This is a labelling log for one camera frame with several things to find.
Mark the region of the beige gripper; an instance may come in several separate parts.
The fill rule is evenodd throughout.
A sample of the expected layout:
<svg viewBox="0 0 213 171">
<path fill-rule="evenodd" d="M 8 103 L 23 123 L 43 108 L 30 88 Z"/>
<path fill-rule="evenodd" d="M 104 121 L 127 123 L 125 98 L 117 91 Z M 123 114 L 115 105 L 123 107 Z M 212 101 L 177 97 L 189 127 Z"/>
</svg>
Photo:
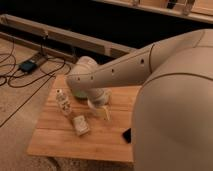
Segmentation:
<svg viewBox="0 0 213 171">
<path fill-rule="evenodd" d="M 102 119 L 109 121 L 109 110 L 108 107 L 104 105 L 107 105 L 110 100 L 110 90 L 103 88 L 88 90 L 87 98 L 88 106 L 90 108 L 97 108 L 97 115 Z"/>
</svg>

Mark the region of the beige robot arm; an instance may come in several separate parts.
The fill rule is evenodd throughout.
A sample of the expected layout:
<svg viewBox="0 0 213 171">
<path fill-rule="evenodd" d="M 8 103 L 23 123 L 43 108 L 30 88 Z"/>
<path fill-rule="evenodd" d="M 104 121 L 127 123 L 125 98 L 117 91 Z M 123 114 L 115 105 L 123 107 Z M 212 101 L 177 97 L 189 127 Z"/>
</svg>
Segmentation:
<svg viewBox="0 0 213 171">
<path fill-rule="evenodd" d="M 213 171 L 213 29 L 158 42 L 96 67 L 78 60 L 72 89 L 138 85 L 134 171 Z"/>
</svg>

